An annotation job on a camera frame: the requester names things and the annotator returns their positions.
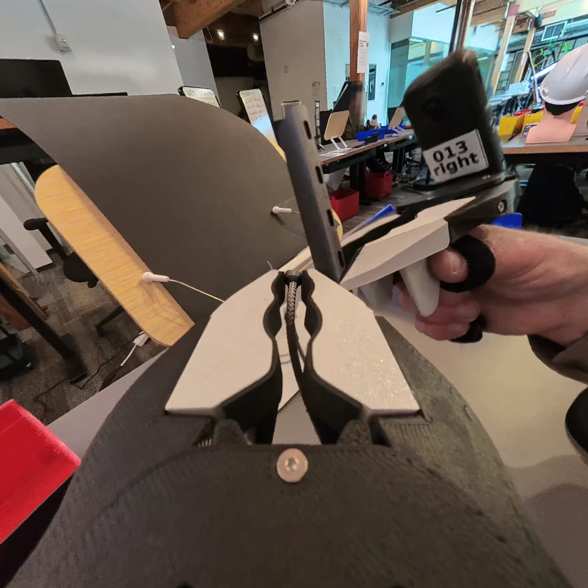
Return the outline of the red storage bin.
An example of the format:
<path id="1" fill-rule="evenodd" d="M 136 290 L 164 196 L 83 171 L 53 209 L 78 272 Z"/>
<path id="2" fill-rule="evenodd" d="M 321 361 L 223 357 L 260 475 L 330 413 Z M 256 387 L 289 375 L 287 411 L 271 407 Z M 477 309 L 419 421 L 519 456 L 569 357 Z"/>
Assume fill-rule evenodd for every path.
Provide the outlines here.
<path id="1" fill-rule="evenodd" d="M 391 195 L 394 174 L 386 172 L 366 172 L 364 177 L 364 197 L 369 201 L 379 201 Z"/>
<path id="2" fill-rule="evenodd" d="M 359 191 L 355 189 L 337 189 L 329 192 L 330 205 L 343 223 L 359 214 Z"/>

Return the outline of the black textured pad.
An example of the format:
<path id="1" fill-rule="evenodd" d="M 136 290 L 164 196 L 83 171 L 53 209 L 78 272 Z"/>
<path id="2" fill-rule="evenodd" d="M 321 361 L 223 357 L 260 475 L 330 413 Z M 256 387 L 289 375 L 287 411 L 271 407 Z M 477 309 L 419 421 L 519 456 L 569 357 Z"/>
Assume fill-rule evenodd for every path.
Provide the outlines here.
<path id="1" fill-rule="evenodd" d="M 587 464 L 587 388 L 568 408 L 564 424 L 570 443 Z"/>

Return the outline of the pink mannequin head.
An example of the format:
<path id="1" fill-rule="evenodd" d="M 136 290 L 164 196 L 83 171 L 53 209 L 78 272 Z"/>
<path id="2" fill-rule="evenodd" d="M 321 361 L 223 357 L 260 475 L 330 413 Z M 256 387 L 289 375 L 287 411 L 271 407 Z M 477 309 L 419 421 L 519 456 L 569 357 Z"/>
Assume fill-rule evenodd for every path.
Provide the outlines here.
<path id="1" fill-rule="evenodd" d="M 564 143 L 587 137 L 587 101 L 566 105 L 545 103 L 541 119 L 525 131 L 525 144 Z"/>

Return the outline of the whiteboard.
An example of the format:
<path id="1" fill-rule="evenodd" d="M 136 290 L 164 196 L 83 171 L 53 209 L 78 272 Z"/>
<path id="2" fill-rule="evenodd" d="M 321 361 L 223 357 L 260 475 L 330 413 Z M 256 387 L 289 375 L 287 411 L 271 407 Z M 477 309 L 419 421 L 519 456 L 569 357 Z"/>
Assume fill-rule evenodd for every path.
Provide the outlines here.
<path id="1" fill-rule="evenodd" d="M 208 88 L 183 85 L 178 88 L 180 96 L 191 98 L 214 107 L 220 108 L 220 102 L 215 92 Z"/>
<path id="2" fill-rule="evenodd" d="M 269 142 L 277 145 L 277 139 L 263 94 L 260 89 L 247 89 L 237 92 L 249 123 Z"/>

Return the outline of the black monitor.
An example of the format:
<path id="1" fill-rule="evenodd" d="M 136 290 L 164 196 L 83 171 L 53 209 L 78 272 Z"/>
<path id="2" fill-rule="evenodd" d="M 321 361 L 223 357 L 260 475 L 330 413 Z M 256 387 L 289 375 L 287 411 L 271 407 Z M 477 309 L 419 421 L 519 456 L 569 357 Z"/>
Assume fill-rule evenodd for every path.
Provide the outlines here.
<path id="1" fill-rule="evenodd" d="M 1 59 L 1 98 L 72 96 L 62 63 L 50 59 Z"/>

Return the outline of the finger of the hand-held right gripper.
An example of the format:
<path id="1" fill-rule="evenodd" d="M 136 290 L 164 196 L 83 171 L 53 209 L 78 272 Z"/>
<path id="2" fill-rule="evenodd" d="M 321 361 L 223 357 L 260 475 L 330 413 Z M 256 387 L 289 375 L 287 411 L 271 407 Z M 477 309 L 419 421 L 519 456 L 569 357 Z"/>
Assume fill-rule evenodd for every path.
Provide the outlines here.
<path id="1" fill-rule="evenodd" d="M 448 227 L 445 219 L 437 219 L 391 229 L 360 248 L 341 286 L 353 290 L 399 272 L 417 310 L 436 310 L 440 281 L 430 272 L 428 258 L 449 246 Z"/>
<path id="2" fill-rule="evenodd" d="M 411 222 L 424 222 L 429 220 L 445 219 L 455 211 L 459 211 L 476 200 L 475 197 L 456 199 L 434 206 L 423 208 L 418 211 L 408 210 L 394 216 L 383 217 L 376 222 L 366 225 L 360 229 L 349 232 L 342 240 L 342 253 L 346 263 L 346 272 L 351 263 L 357 257 L 360 248 L 365 244 L 379 239 L 390 232 L 391 229 L 406 225 Z"/>

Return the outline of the black office chair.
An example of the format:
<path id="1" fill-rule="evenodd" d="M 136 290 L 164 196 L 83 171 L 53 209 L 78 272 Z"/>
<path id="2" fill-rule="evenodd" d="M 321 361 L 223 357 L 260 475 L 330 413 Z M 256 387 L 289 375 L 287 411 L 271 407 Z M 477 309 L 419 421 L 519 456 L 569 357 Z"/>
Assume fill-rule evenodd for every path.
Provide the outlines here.
<path id="1" fill-rule="evenodd" d="M 38 231 L 45 238 L 45 240 L 52 246 L 53 250 L 62 259 L 62 270 L 64 276 L 71 282 L 86 283 L 88 288 L 92 289 L 98 285 L 98 278 L 82 261 L 76 253 L 66 253 L 65 249 L 55 237 L 53 231 L 49 227 L 48 219 L 39 217 L 28 219 L 23 223 L 26 231 Z"/>

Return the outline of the red plastic bin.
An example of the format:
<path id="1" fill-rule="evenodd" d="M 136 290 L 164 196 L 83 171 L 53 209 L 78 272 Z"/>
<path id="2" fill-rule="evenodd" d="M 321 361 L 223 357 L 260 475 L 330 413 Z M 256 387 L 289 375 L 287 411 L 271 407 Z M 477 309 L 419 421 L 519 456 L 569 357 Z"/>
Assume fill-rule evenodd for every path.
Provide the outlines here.
<path id="1" fill-rule="evenodd" d="M 1 542 L 80 464 L 75 452 L 15 400 L 1 405 Z"/>

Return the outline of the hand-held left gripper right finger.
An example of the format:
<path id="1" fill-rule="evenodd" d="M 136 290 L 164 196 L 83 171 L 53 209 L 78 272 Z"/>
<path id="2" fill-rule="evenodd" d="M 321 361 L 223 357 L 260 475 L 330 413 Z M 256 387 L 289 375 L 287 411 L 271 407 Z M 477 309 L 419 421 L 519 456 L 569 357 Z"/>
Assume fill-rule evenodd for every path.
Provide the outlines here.
<path id="1" fill-rule="evenodd" d="M 302 273 L 300 294 L 310 336 L 300 393 L 318 433 L 417 415 L 420 405 L 371 309 L 316 269 Z"/>

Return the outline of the person's right hand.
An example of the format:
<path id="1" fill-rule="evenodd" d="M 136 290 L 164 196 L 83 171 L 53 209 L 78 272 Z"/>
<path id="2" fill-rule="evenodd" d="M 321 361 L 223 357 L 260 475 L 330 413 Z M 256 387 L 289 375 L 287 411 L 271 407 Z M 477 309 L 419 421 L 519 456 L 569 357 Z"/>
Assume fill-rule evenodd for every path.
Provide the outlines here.
<path id="1" fill-rule="evenodd" d="M 486 331 L 534 335 L 568 347 L 587 334 L 587 247 L 544 233 L 481 225 L 471 231 L 495 257 L 495 271 L 481 288 L 441 290 L 433 314 L 421 315 L 404 283 L 401 306 L 416 330 L 437 341 L 464 336 L 479 316 Z"/>

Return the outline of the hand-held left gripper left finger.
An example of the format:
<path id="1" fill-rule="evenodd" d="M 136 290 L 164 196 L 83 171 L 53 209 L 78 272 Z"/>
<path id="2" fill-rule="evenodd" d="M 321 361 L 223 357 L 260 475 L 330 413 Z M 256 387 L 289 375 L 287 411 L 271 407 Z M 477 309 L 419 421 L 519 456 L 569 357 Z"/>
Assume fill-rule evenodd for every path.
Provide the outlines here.
<path id="1" fill-rule="evenodd" d="M 282 398 L 276 342 L 282 304 L 283 272 L 270 270 L 214 310 L 167 413 L 231 419 L 245 431 L 275 420 Z"/>

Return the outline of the black sheet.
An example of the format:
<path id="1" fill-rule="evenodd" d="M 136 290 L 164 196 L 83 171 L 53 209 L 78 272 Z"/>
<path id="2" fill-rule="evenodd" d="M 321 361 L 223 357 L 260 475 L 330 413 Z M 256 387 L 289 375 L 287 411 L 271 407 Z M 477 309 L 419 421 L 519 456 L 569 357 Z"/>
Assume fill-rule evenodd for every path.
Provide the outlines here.
<path id="1" fill-rule="evenodd" d="M 285 160 L 251 124 L 175 95 L 1 99 L 148 270 L 226 300 L 307 246 Z"/>

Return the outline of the white hard hat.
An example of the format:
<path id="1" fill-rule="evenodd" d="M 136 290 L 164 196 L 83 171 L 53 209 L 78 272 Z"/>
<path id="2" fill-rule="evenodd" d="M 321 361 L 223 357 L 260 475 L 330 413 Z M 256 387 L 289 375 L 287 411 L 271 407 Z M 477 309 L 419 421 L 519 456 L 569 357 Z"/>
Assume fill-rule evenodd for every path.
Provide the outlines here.
<path id="1" fill-rule="evenodd" d="M 543 79 L 539 93 L 543 102 L 564 106 L 587 98 L 587 44 L 568 52 Z"/>

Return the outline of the grey usb hub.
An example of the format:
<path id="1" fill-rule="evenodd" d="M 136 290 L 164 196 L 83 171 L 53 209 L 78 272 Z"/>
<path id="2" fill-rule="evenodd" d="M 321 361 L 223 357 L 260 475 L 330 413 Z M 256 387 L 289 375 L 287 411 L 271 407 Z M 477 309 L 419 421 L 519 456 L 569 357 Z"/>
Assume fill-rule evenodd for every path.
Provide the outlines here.
<path id="1" fill-rule="evenodd" d="M 296 197 L 314 268 L 340 283 L 346 263 L 322 173 L 306 107 L 299 100 L 282 103 L 276 132 Z"/>

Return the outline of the yellow plastic bin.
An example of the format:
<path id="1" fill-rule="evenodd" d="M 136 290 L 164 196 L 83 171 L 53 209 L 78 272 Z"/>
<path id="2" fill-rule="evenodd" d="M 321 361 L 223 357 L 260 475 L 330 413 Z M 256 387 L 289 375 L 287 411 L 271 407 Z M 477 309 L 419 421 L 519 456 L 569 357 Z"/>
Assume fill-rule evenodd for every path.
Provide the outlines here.
<path id="1" fill-rule="evenodd" d="M 502 116 L 497 125 L 497 134 L 501 142 L 507 142 L 518 136 L 525 127 L 527 112 Z"/>

